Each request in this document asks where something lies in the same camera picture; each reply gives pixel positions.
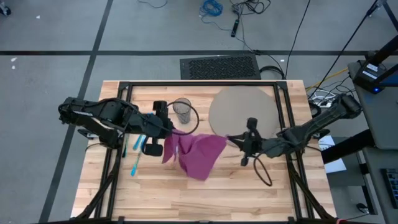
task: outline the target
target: wire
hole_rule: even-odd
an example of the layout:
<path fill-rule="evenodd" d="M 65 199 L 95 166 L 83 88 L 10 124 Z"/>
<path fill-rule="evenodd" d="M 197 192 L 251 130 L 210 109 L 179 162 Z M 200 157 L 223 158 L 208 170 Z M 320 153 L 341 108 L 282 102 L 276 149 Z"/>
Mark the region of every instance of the wire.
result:
<path fill-rule="evenodd" d="M 353 218 L 345 218 L 344 220 L 353 220 L 353 219 L 355 219 L 355 218 L 361 218 L 361 217 L 364 217 L 364 216 L 366 216 L 366 215 L 370 215 L 370 213 L 367 213 L 367 214 L 365 214 L 365 215 L 360 215 L 360 216 L 357 216 L 357 217 L 353 217 Z"/>
<path fill-rule="evenodd" d="M 261 155 L 263 155 L 263 154 L 264 154 L 264 152 L 261 152 L 261 153 L 259 153 L 259 154 L 254 158 L 253 167 L 254 167 L 254 171 L 256 172 L 257 176 L 261 179 L 261 181 L 262 181 L 263 183 L 265 183 L 267 186 L 271 187 L 271 186 L 272 186 L 272 179 L 271 179 L 271 177 L 269 176 L 269 173 L 268 173 L 266 167 L 264 166 L 264 164 L 262 163 L 262 161 L 259 159 L 259 157 L 260 157 Z M 268 178 L 269 182 L 267 182 L 266 180 L 264 180 L 264 178 L 262 178 L 261 174 L 260 174 L 259 171 L 257 170 L 256 161 L 259 161 L 259 162 L 260 162 L 260 165 L 262 166 L 262 168 L 264 169 L 265 173 L 267 174 L 267 178 Z"/>
<path fill-rule="evenodd" d="M 273 149 L 273 148 L 275 148 L 275 147 L 277 147 L 277 146 L 283 145 L 283 144 L 286 144 L 286 142 L 281 142 L 281 143 L 276 144 L 275 146 L 272 146 L 272 147 L 270 147 L 270 148 L 268 148 L 268 149 L 266 149 L 266 150 L 267 150 L 267 151 L 268 151 L 268 150 L 271 150 L 271 149 Z M 261 179 L 261 181 L 262 181 L 263 183 L 265 183 L 267 186 L 271 187 L 271 186 L 272 186 L 272 179 L 271 179 L 271 177 L 269 176 L 269 173 L 268 173 L 268 171 L 267 171 L 265 165 L 264 165 L 264 164 L 262 163 L 262 161 L 260 160 L 260 156 L 263 155 L 263 154 L 265 154 L 265 153 L 266 153 L 266 150 L 261 151 L 261 152 L 254 158 L 254 161 L 253 161 L 253 168 L 254 168 L 254 171 L 256 172 L 257 176 Z M 256 167 L 256 162 L 257 162 L 257 161 L 260 162 L 260 165 L 262 166 L 262 169 L 264 169 L 264 172 L 266 173 L 269 182 L 267 182 L 266 180 L 264 180 L 264 178 L 262 178 L 261 174 L 260 174 L 259 171 L 257 170 L 257 167 Z"/>
<path fill-rule="evenodd" d="M 216 0 L 206 0 L 203 2 L 200 11 L 205 15 L 219 16 L 223 13 L 223 5 Z"/>
<path fill-rule="evenodd" d="M 310 3 L 311 3 L 311 0 L 308 0 L 307 6 L 306 6 L 305 11 L 304 11 L 304 15 L 303 15 L 303 17 L 301 18 L 300 25 L 298 25 L 297 32 L 296 32 L 296 35 L 295 35 L 295 37 L 294 37 L 294 41 L 293 41 L 292 48 L 291 48 L 291 50 L 290 50 L 290 52 L 289 52 L 289 56 L 287 56 L 287 63 L 286 63 L 286 78 L 287 78 L 287 70 L 289 69 L 289 60 L 290 60 L 290 56 L 292 55 L 294 45 L 296 44 L 297 36 L 298 36 L 298 34 L 299 34 L 301 25 L 303 24 L 304 17 L 305 17 L 305 15 L 307 14 L 307 10 L 308 10 L 308 7 L 310 6 Z"/>
<path fill-rule="evenodd" d="M 321 150 L 320 150 L 320 149 L 317 149 L 317 148 L 315 148 L 315 147 L 312 147 L 312 146 L 306 146 L 306 147 L 309 147 L 310 149 L 315 149 L 315 150 L 317 150 L 317 151 L 320 151 L 320 152 L 321 152 Z"/>
<path fill-rule="evenodd" d="M 341 75 L 343 72 L 345 72 L 347 70 L 348 70 L 348 68 L 344 68 L 343 70 L 340 70 L 340 71 L 330 75 L 328 78 L 325 79 L 325 81 L 328 80 L 328 79 L 331 79 L 331 78 L 333 78 L 335 76 Z M 305 91 L 310 91 L 312 88 L 314 88 L 319 83 L 321 83 L 321 82 L 317 82 L 316 84 L 314 84 L 314 85 L 312 85 L 310 87 L 305 87 Z"/>
<path fill-rule="evenodd" d="M 285 78 L 284 72 L 283 72 L 280 68 L 275 67 L 275 66 L 273 66 L 273 65 L 267 65 L 267 66 L 262 67 L 262 68 L 260 69 L 260 73 L 262 73 L 262 72 L 264 72 L 264 71 L 268 71 L 268 70 L 280 74 L 283 80 L 286 79 L 286 78 Z"/>
<path fill-rule="evenodd" d="M 87 149 L 91 148 L 92 146 L 96 146 L 96 145 L 99 145 L 99 144 L 101 144 L 101 143 L 99 142 L 99 143 L 91 144 L 91 145 L 86 147 L 85 151 L 87 151 Z"/>
<path fill-rule="evenodd" d="M 189 108 L 191 108 L 191 109 L 193 110 L 193 112 L 195 112 L 195 114 L 196 114 L 196 116 L 197 116 L 197 125 L 196 125 L 190 132 L 188 132 L 188 133 L 175 133 L 175 132 L 172 132 L 172 133 L 173 133 L 173 134 L 176 134 L 176 135 L 180 135 L 180 136 L 192 134 L 194 131 L 196 131 L 196 129 L 197 129 L 198 126 L 199 126 L 199 114 L 198 114 L 198 111 L 197 111 L 192 105 L 189 105 L 188 103 L 186 103 L 186 102 L 181 102 L 181 101 L 174 101 L 174 102 L 171 102 L 171 103 L 169 103 L 169 104 L 167 105 L 167 107 L 169 107 L 170 105 L 174 105 L 174 104 L 176 104 L 176 103 L 181 103 L 181 104 L 187 105 L 187 106 L 189 106 Z"/>
<path fill-rule="evenodd" d="M 166 2 L 164 2 L 164 4 L 161 5 L 161 6 L 154 6 L 154 5 L 152 5 L 151 3 L 147 2 L 147 1 L 138 0 L 138 2 L 140 2 L 140 3 L 146 3 L 146 4 L 150 5 L 151 7 L 155 8 L 155 9 L 160 9 L 160 8 L 164 7 L 165 5 L 167 5 L 167 2 L 168 2 L 168 1 L 169 1 L 169 0 L 166 0 Z"/>
<path fill-rule="evenodd" d="M 378 2 L 378 0 L 375 0 L 375 2 L 373 3 L 373 5 L 371 6 L 371 8 L 373 8 L 373 6 Z M 325 81 L 326 77 L 328 76 L 328 74 L 330 73 L 331 69 L 336 65 L 337 60 L 340 58 L 340 56 L 343 54 L 343 52 L 345 51 L 345 49 L 347 48 L 348 44 L 351 42 L 351 40 L 354 38 L 355 34 L 357 33 L 357 31 L 359 30 L 359 28 L 361 27 L 362 23 L 365 21 L 365 19 L 368 17 L 368 15 L 370 14 L 370 11 L 368 11 L 366 13 L 366 15 L 362 18 L 361 22 L 359 23 L 359 25 L 357 26 L 357 28 L 355 29 L 353 35 L 351 35 L 351 37 L 348 39 L 347 43 L 345 44 L 345 46 L 343 47 L 343 49 L 340 51 L 340 53 L 338 54 L 336 60 L 333 62 L 333 64 L 331 65 L 331 67 L 329 68 L 328 72 L 326 72 L 326 75 L 322 78 L 322 81 L 318 84 L 317 88 L 315 89 L 315 91 L 317 91 L 319 89 L 319 87 L 322 85 L 322 83 Z"/>
<path fill-rule="evenodd" d="M 349 78 L 349 77 L 346 77 L 346 78 L 343 79 L 342 81 L 337 81 L 337 82 L 334 82 L 334 83 L 332 83 L 332 84 L 329 84 L 329 85 L 325 86 L 324 88 L 327 88 L 327 87 L 332 86 L 332 85 L 334 85 L 334 84 L 336 84 L 336 83 L 339 83 L 337 86 L 335 86 L 334 88 L 332 88 L 330 91 L 326 91 L 326 92 L 327 92 L 326 96 L 323 96 L 323 99 L 322 99 L 321 101 L 319 101 L 318 104 L 320 104 L 323 100 L 330 100 L 330 99 L 333 99 L 338 93 L 332 93 L 332 91 L 333 91 L 333 90 L 336 90 L 339 86 L 343 86 L 343 85 L 342 85 L 343 82 L 344 82 L 345 80 L 347 80 L 348 78 Z"/>
<path fill-rule="evenodd" d="M 327 93 L 328 95 L 329 95 L 329 94 L 332 94 L 332 96 L 317 96 L 317 93 L 315 93 L 315 94 L 314 94 L 315 97 L 312 98 L 312 101 L 317 100 L 317 99 L 321 99 L 321 100 L 332 99 L 332 98 L 334 98 L 334 97 L 336 96 L 336 94 L 334 94 L 334 93 L 332 93 L 332 92 L 330 92 L 330 91 L 326 91 L 326 90 L 317 90 L 317 91 L 325 92 L 325 93 Z"/>
<path fill-rule="evenodd" d="M 260 2 L 260 0 L 246 0 L 243 2 L 239 3 L 233 3 L 232 0 L 229 0 L 230 3 L 232 4 L 233 12 L 238 15 L 238 19 L 240 19 L 242 16 L 245 15 L 251 15 L 251 14 L 262 14 L 265 12 L 268 7 L 271 5 L 270 0 L 266 0 L 268 2 L 267 6 L 263 3 Z M 244 13 L 244 7 L 247 7 L 249 12 Z"/>
<path fill-rule="evenodd" d="M 274 70 L 274 72 L 277 72 L 277 73 L 279 73 L 280 75 L 282 75 L 282 79 L 283 79 L 283 80 L 286 79 L 286 78 L 285 78 L 285 73 L 284 73 L 282 67 L 280 66 L 279 62 L 278 62 L 273 56 L 271 56 L 271 55 L 269 55 L 269 54 L 264 54 L 264 53 L 262 53 L 260 50 L 253 50 L 252 52 L 253 52 L 254 54 L 256 54 L 256 55 L 266 55 L 266 56 L 270 57 L 271 59 L 273 59 L 273 61 L 278 65 L 279 70 L 280 70 L 280 71 Z"/>
<path fill-rule="evenodd" d="M 349 78 L 349 77 L 346 77 L 343 81 L 340 81 L 340 84 L 338 84 L 338 85 L 335 86 L 333 89 L 331 89 L 331 90 L 329 91 L 329 93 L 326 95 L 326 97 L 327 97 L 333 90 L 337 90 L 337 91 L 339 91 L 340 93 L 344 93 L 344 94 L 351 93 L 352 96 L 354 96 L 354 93 L 353 93 L 353 92 L 354 92 L 355 90 L 350 90 L 348 87 L 342 85 L 343 82 L 344 82 L 345 80 L 347 80 L 348 78 Z M 341 91 L 341 90 L 338 89 L 339 87 L 346 88 L 348 91 Z"/>
<path fill-rule="evenodd" d="M 202 23 L 204 23 L 204 24 L 214 24 L 215 26 L 217 26 L 217 28 L 219 29 L 219 30 L 222 30 L 222 31 L 228 31 L 228 32 L 232 32 L 233 30 L 232 29 L 225 29 L 225 28 L 221 28 L 216 22 L 214 22 L 214 21 L 204 21 L 203 19 L 206 17 L 206 16 L 208 16 L 208 14 L 200 14 L 200 16 L 201 16 L 201 21 L 202 21 Z M 242 24 L 242 31 L 243 31 L 243 33 L 242 33 L 242 35 L 243 35 L 243 40 L 241 40 L 241 39 L 239 39 L 239 37 L 238 36 L 235 36 L 235 39 L 237 39 L 238 41 L 240 41 L 240 42 L 242 42 L 243 43 L 243 47 L 247 47 L 248 49 L 249 49 L 249 51 L 250 52 L 252 52 L 253 53 L 253 49 L 251 49 L 248 45 L 247 45 L 247 43 L 246 43 L 246 41 L 244 40 L 244 26 L 243 26 L 243 20 L 241 21 L 241 24 Z"/>

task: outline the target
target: pink cloth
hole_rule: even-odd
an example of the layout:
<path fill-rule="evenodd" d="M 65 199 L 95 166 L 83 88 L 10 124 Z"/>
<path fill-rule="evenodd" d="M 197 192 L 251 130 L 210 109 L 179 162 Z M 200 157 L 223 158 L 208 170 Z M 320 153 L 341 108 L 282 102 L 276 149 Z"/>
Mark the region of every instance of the pink cloth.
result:
<path fill-rule="evenodd" d="M 164 142 L 162 163 L 178 151 L 178 161 L 189 177 L 206 180 L 218 156 L 226 146 L 226 138 L 212 134 L 179 136 L 172 134 Z"/>

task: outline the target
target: wooden tabletop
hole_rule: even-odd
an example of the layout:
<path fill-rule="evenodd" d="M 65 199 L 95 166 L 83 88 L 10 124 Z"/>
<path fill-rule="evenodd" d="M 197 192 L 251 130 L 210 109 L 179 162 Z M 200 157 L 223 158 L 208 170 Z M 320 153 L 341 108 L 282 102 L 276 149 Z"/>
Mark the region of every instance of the wooden tabletop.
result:
<path fill-rule="evenodd" d="M 286 81 L 294 113 L 295 123 L 303 124 L 311 119 L 310 109 L 303 81 Z M 104 81 L 100 100 L 116 97 L 119 81 Z M 143 113 L 152 111 L 155 100 L 174 101 L 186 97 L 200 115 L 200 125 L 194 134 L 213 134 L 208 122 L 208 112 L 213 97 L 225 86 L 135 86 L 132 103 Z M 258 86 L 269 96 L 274 97 L 271 86 Z M 283 100 L 282 107 L 286 125 L 289 122 Z M 179 124 L 173 109 L 169 117 L 176 128 L 189 131 L 196 122 L 192 114 L 191 122 Z M 241 167 L 242 152 L 227 146 L 216 161 L 206 181 L 195 180 L 185 175 L 178 163 L 171 159 L 162 164 L 161 157 L 141 156 L 136 175 L 131 177 L 131 169 L 136 161 L 137 151 L 132 145 L 137 135 L 130 135 L 126 158 L 121 161 L 113 219 L 125 216 L 126 220 L 212 220 L 212 221 L 286 221 L 295 216 L 289 175 L 284 156 L 270 159 L 262 156 L 273 181 L 273 186 L 263 184 L 255 174 L 252 160 Z M 316 141 L 310 146 L 318 147 Z M 106 149 L 93 146 L 87 150 L 81 171 L 72 217 L 78 215 L 89 204 L 100 186 L 101 172 Z M 308 186 L 317 200 L 331 215 L 335 209 L 320 152 L 307 148 L 303 156 Z M 102 214 L 106 213 L 108 193 L 105 195 Z M 300 203 L 306 216 L 303 195 Z"/>

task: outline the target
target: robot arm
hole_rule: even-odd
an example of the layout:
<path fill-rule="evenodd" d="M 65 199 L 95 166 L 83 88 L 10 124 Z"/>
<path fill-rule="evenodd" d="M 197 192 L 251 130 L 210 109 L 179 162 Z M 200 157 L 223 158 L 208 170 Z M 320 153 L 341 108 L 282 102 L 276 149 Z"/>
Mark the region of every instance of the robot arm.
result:
<path fill-rule="evenodd" d="M 248 119 L 248 132 L 239 136 L 229 136 L 228 139 L 238 145 L 244 152 L 241 165 L 248 163 L 248 157 L 254 157 L 257 153 L 264 153 L 273 158 L 294 151 L 301 151 L 308 144 L 311 136 L 325 126 L 338 119 L 353 119 L 359 116 L 362 107 L 352 97 L 340 95 L 333 102 L 330 109 L 303 125 L 287 128 L 277 133 L 277 138 L 263 139 L 256 130 L 257 119 Z"/>
<path fill-rule="evenodd" d="M 117 98 L 92 102 L 69 97 L 58 107 L 62 123 L 83 126 L 106 147 L 120 147 L 124 133 L 145 134 L 152 138 L 152 144 L 146 144 L 143 153 L 161 156 L 163 147 L 157 140 L 171 134 L 173 123 L 165 101 L 155 101 L 153 110 L 155 114 L 142 114 L 138 106 Z"/>

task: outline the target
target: blue pen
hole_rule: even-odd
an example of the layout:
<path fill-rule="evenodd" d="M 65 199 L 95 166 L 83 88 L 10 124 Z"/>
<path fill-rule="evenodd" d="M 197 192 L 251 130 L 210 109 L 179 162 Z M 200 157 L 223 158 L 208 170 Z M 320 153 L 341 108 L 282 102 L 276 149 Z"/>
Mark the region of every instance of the blue pen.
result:
<path fill-rule="evenodd" d="M 141 139 L 142 139 L 142 135 L 140 134 L 139 136 L 138 136 L 138 139 L 137 139 L 137 141 L 136 141 L 136 143 L 134 144 L 134 146 L 132 147 L 132 150 L 137 150 L 138 149 L 138 146 L 139 146 L 139 143 L 141 142 Z"/>
<path fill-rule="evenodd" d="M 138 166 L 138 161 L 139 161 L 139 158 L 141 157 L 142 150 L 144 149 L 144 147 L 145 147 L 145 138 L 144 138 L 144 140 L 141 142 L 141 150 L 138 152 L 137 159 L 136 159 L 136 163 L 135 163 L 134 166 L 132 167 L 132 170 L 131 170 L 131 173 L 130 173 L 132 177 L 134 177 L 134 175 L 136 174 L 136 170 L 137 170 L 137 166 Z"/>

